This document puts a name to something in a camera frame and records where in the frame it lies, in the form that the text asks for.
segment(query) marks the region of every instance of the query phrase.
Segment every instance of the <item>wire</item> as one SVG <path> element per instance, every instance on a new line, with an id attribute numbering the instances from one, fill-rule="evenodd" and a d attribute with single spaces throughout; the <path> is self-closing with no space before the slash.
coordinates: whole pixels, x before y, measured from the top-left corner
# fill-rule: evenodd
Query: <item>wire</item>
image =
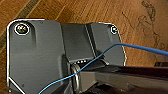
<path id="1" fill-rule="evenodd" d="M 156 54 L 160 54 L 160 55 L 165 55 L 165 56 L 168 56 L 168 52 L 166 51 L 162 51 L 162 50 L 158 50 L 158 49 L 154 49 L 154 48 L 149 48 L 149 47 L 144 47 L 144 46 L 138 46 L 138 45 L 132 45 L 132 44 L 125 44 L 125 43 L 117 43 L 117 44 L 114 44 L 112 46 L 110 46 L 109 48 L 107 48 L 102 54 L 100 54 L 99 56 L 97 56 L 96 58 L 94 58 L 93 60 L 91 60 L 89 63 L 87 63 L 84 67 L 82 67 L 79 71 L 77 71 L 76 73 L 70 75 L 70 76 L 67 76 L 65 78 L 62 78 L 62 79 L 59 79 L 57 81 L 54 81 L 50 84 L 48 84 L 46 87 L 44 87 L 38 94 L 41 94 L 43 91 L 45 91 L 48 87 L 50 87 L 51 85 L 55 84 L 55 83 L 58 83 L 60 81 L 63 81 L 65 79 L 68 79 L 68 78 L 71 78 L 73 76 L 75 76 L 76 74 L 78 74 L 80 71 L 82 71 L 84 68 L 86 68 L 89 64 L 91 64 L 92 62 L 94 62 L 95 60 L 97 60 L 98 58 L 100 58 L 101 56 L 103 56 L 108 50 L 110 50 L 111 48 L 113 48 L 114 46 L 117 46 L 117 45 L 121 45 L 121 46 L 126 46 L 126 47 L 132 47 L 132 48 L 136 48 L 136 49 L 141 49 L 141 50 L 145 50 L 145 51 L 148 51 L 148 52 L 153 52 L 153 53 L 156 53 Z"/>

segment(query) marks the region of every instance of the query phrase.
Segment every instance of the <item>metal edge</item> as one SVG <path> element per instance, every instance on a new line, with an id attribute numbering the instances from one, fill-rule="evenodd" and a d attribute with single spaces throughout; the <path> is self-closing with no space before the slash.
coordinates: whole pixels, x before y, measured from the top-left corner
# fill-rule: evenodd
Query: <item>metal edge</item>
<path id="1" fill-rule="evenodd" d="M 92 42 L 91 42 L 91 38 L 90 38 L 90 35 L 89 35 L 88 28 L 86 27 L 86 24 L 85 24 L 85 28 L 86 28 L 86 32 L 87 32 L 87 35 L 88 35 L 88 38 L 89 38 L 90 46 L 91 46 L 91 48 L 92 48 L 93 55 L 94 55 L 94 57 L 96 57 L 96 52 L 95 52 L 94 47 L 93 47 L 93 44 L 92 44 Z"/>
<path id="2" fill-rule="evenodd" d="M 26 94 L 17 84 L 16 82 L 9 77 L 9 80 L 13 83 L 14 86 L 16 86 L 16 88 L 22 93 L 22 94 Z"/>
<path id="3" fill-rule="evenodd" d="M 9 71 L 9 28 L 10 26 L 14 23 L 14 22 L 17 22 L 17 21 L 28 21 L 28 20 L 45 20 L 45 19 L 17 19 L 17 20 L 13 20 L 12 22 L 10 22 L 8 25 L 7 25 L 7 74 L 6 74 L 6 80 L 7 80 L 7 86 L 9 87 L 9 79 L 10 78 L 10 71 Z"/>
<path id="4" fill-rule="evenodd" d="M 104 23 L 104 22 L 98 22 L 98 23 L 100 23 L 100 24 L 105 24 L 105 25 L 109 25 L 109 24 L 111 24 L 111 25 L 114 25 L 114 24 L 112 24 L 112 23 Z M 126 61 L 127 61 L 127 56 L 126 56 L 126 52 L 125 52 L 125 49 L 124 49 L 124 47 L 122 46 L 122 48 L 123 48 L 123 52 L 124 52 L 124 56 L 125 56 L 125 60 L 124 60 L 124 66 L 125 66 L 125 63 L 126 63 Z"/>

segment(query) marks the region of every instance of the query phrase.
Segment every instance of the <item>screw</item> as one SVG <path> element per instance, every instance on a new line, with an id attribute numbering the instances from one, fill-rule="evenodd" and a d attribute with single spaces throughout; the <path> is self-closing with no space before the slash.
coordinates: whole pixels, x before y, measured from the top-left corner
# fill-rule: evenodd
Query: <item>screw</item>
<path id="1" fill-rule="evenodd" d="M 15 32 L 18 35 L 26 35 L 29 32 L 29 26 L 25 23 L 19 23 L 15 26 Z"/>

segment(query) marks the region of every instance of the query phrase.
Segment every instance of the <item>blue wire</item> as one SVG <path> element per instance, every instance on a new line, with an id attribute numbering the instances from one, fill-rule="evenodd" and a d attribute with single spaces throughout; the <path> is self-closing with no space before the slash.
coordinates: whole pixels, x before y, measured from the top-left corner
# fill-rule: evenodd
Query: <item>blue wire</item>
<path id="1" fill-rule="evenodd" d="M 110 50 L 111 48 L 113 48 L 114 46 L 117 45 L 121 45 L 121 46 L 126 46 L 126 47 L 132 47 L 132 48 L 136 48 L 136 49 L 141 49 L 141 50 L 145 50 L 148 52 L 153 52 L 156 54 L 160 54 L 160 55 L 165 55 L 168 56 L 168 52 L 166 51 L 162 51 L 162 50 L 158 50 L 158 49 L 154 49 L 154 48 L 149 48 L 149 47 L 144 47 L 144 46 L 138 46 L 138 45 L 132 45 L 132 44 L 125 44 L 125 43 L 118 43 L 118 44 L 114 44 L 112 46 L 110 46 L 109 48 L 107 48 L 102 54 L 100 54 L 99 56 L 97 56 L 96 58 L 94 58 L 93 60 L 91 60 L 89 63 L 87 63 L 84 67 L 82 67 L 79 71 L 77 71 L 76 73 L 67 76 L 65 78 L 59 79 L 57 81 L 54 81 L 52 83 L 50 83 L 49 85 L 47 85 L 46 87 L 44 87 L 38 94 L 41 94 L 43 91 L 45 91 L 48 87 L 50 87 L 51 85 L 58 83 L 60 81 L 63 81 L 65 79 L 71 78 L 73 76 L 75 76 L 76 74 L 78 74 L 80 71 L 82 71 L 84 68 L 86 68 L 90 63 L 94 62 L 95 60 L 97 60 L 98 58 L 100 58 L 101 56 L 103 56 L 108 50 Z"/>

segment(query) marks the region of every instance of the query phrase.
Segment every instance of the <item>blue cable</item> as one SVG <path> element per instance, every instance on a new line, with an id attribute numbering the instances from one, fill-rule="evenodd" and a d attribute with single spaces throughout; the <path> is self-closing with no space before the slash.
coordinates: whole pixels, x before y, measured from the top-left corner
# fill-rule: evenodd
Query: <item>blue cable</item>
<path id="1" fill-rule="evenodd" d="M 154 48 L 149 48 L 149 47 L 144 47 L 144 46 L 138 46 L 138 45 L 132 45 L 132 44 L 125 44 L 125 43 L 118 43 L 118 44 L 114 44 L 112 46 L 110 46 L 109 48 L 107 48 L 102 54 L 100 54 L 99 56 L 97 56 L 96 58 L 94 58 L 93 60 L 91 60 L 89 63 L 87 63 L 84 67 L 82 67 L 79 71 L 77 71 L 76 73 L 67 76 L 65 78 L 59 79 L 57 81 L 54 81 L 52 83 L 50 83 L 49 85 L 47 85 L 46 87 L 44 87 L 38 94 L 41 94 L 43 91 L 45 91 L 48 87 L 50 87 L 51 85 L 58 83 L 60 81 L 63 81 L 65 79 L 71 78 L 73 76 L 75 76 L 77 73 L 79 73 L 80 71 L 82 71 L 84 68 L 86 68 L 90 63 L 94 62 L 95 60 L 97 60 L 98 58 L 100 58 L 101 56 L 103 56 L 108 50 L 110 50 L 111 48 L 113 48 L 114 46 L 117 45 L 121 45 L 121 46 L 126 46 L 126 47 L 132 47 L 132 48 L 136 48 L 136 49 L 141 49 L 141 50 L 145 50 L 148 52 L 153 52 L 156 54 L 160 54 L 160 55 L 165 55 L 168 56 L 168 52 L 166 51 L 162 51 L 162 50 L 158 50 L 158 49 L 154 49 Z"/>

